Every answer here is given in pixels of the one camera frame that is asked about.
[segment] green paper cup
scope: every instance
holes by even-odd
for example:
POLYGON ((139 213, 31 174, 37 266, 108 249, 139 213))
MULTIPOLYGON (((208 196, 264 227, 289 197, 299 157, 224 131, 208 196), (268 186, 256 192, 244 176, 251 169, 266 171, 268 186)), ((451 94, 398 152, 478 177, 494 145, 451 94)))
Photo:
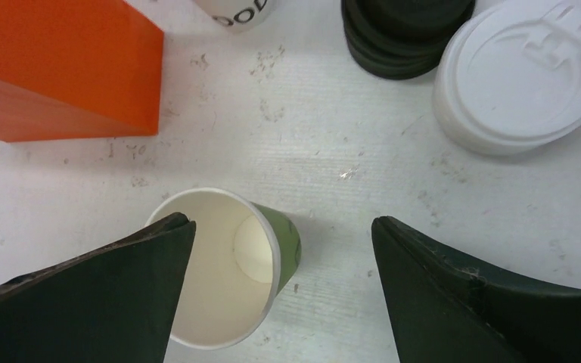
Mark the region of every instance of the green paper cup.
POLYGON ((172 196, 146 225, 175 212, 197 232, 170 338, 197 349, 239 343, 297 270, 300 235, 284 214, 216 188, 172 196))

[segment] orange block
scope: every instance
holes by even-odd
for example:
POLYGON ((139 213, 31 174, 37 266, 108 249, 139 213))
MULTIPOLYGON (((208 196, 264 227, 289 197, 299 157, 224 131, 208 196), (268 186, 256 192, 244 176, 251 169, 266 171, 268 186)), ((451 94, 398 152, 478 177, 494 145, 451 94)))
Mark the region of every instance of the orange block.
POLYGON ((122 0, 0 0, 0 140, 156 134, 162 53, 122 0))

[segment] dirt mark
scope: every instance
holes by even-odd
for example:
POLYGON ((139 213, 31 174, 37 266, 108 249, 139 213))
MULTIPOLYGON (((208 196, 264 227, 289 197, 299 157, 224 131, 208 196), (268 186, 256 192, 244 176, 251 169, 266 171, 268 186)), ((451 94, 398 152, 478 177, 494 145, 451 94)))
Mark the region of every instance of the dirt mark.
POLYGON ((251 76, 257 78, 257 82, 261 83, 264 79, 273 79, 275 74, 273 69, 277 62, 284 59, 286 49, 280 45, 274 51, 258 51, 256 56, 256 65, 251 68, 249 73, 251 76))
POLYGON ((133 160, 137 158, 137 145, 126 145, 126 149, 128 149, 132 155, 133 160))
POLYGON ((205 84, 200 84, 200 85, 196 85, 194 87, 194 91, 195 93, 197 93, 197 96, 199 97, 200 100, 202 100, 204 103, 212 100, 216 100, 217 99, 217 95, 215 95, 213 92, 209 92, 206 89, 206 85, 205 84))
POLYGON ((446 151, 440 157, 434 157, 430 161, 430 165, 442 173, 442 175, 446 175, 460 184, 467 183, 469 179, 464 167, 453 165, 450 157, 451 153, 446 151))
POLYGON ((264 335, 264 339, 261 341, 261 343, 255 343, 255 345, 256 346, 265 346, 269 342, 270 342, 270 338, 267 337, 266 335, 264 335))
POLYGON ((416 123, 418 123, 419 120, 421 120, 424 117, 424 115, 419 116, 417 119, 415 119, 415 121, 413 121, 412 123, 409 123, 408 126, 406 126, 402 132, 399 134, 400 136, 404 136, 406 135, 407 131, 411 129, 411 127, 413 127, 413 125, 415 125, 416 123))
POLYGON ((208 60, 206 60, 206 53, 204 53, 201 56, 197 55, 193 56, 191 58, 190 65, 199 67, 201 68, 201 70, 206 70, 206 68, 210 66, 210 63, 208 63, 208 60))
POLYGON ((573 269, 569 261, 567 260, 567 253, 562 247, 562 241, 558 239, 553 239, 548 242, 549 250, 556 256, 560 261, 561 265, 558 268, 554 268, 553 272, 563 271, 567 276, 573 276, 573 269))
POLYGON ((132 184, 133 188, 147 187, 148 185, 150 185, 148 180, 137 176, 133 176, 132 179, 130 179, 130 183, 132 184))
POLYGON ((173 111, 172 108, 170 108, 170 107, 166 107, 163 109, 163 111, 161 111, 161 116, 175 117, 175 116, 179 116, 179 113, 173 111))
POLYGON ((259 100, 259 111, 262 114, 262 118, 266 121, 276 123, 277 121, 284 118, 284 113, 286 109, 284 107, 277 109, 276 111, 271 111, 269 102, 265 99, 259 100))
POLYGON ((435 206, 433 206, 433 199, 429 196, 427 191, 420 191, 418 193, 418 200, 424 204, 424 208, 429 211, 431 216, 431 225, 433 227, 440 227, 442 225, 442 220, 438 216, 439 212, 435 206))

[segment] white surface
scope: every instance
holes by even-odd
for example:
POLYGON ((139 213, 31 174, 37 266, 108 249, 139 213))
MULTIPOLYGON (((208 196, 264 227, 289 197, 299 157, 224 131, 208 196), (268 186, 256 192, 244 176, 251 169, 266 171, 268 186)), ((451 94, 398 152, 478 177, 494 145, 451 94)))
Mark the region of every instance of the white surface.
POLYGON ((168 363, 396 361, 376 216, 581 287, 581 128, 515 159, 464 151, 433 117, 435 72, 391 82, 360 70, 335 0, 283 0, 238 36, 186 0, 131 3, 169 33, 160 134, 0 142, 0 283, 125 237, 169 194, 215 185, 288 212, 302 262, 250 338, 215 352, 170 344, 168 363))
POLYGON ((281 255, 275 232, 252 203, 215 188, 172 196, 153 212, 146 225, 175 212, 195 221, 197 229, 171 338, 199 349, 239 343, 262 323, 277 295, 281 255), (246 276, 240 259, 236 259, 236 237, 250 217, 255 217, 256 225, 248 228, 249 237, 263 239, 269 255, 265 283, 246 276))
POLYGON ((572 132, 581 125, 581 5, 521 0, 491 9, 443 57, 434 105, 447 135, 508 155, 572 132))

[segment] white table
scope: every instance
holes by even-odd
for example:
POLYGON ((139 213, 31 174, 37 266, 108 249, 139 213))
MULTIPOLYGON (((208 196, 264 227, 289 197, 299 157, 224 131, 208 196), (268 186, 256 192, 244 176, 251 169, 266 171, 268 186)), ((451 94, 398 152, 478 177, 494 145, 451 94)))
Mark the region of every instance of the white table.
POLYGON ((171 343, 169 363, 396 361, 377 216, 581 287, 581 128, 524 157, 464 151, 433 118, 434 71, 407 82, 362 71, 337 0, 281 0, 239 36, 187 0, 131 3, 168 33, 160 134, 0 142, 0 283, 125 237, 168 195, 212 185, 288 212, 303 260, 250 338, 215 352, 171 343))

